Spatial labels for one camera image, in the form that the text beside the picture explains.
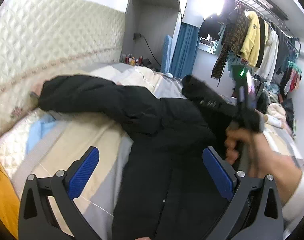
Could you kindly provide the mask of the person's right hand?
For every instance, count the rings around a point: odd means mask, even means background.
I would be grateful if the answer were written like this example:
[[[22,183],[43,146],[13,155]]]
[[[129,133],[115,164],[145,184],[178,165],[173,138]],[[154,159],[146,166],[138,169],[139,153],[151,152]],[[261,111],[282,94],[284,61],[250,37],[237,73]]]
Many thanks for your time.
[[[239,158],[237,142],[247,146],[250,159],[248,176],[264,178],[270,174],[274,177],[282,205],[294,194],[302,177],[302,171],[294,164],[291,157],[274,152],[263,133],[253,133],[246,129],[227,129],[225,141],[226,161],[231,165]]]

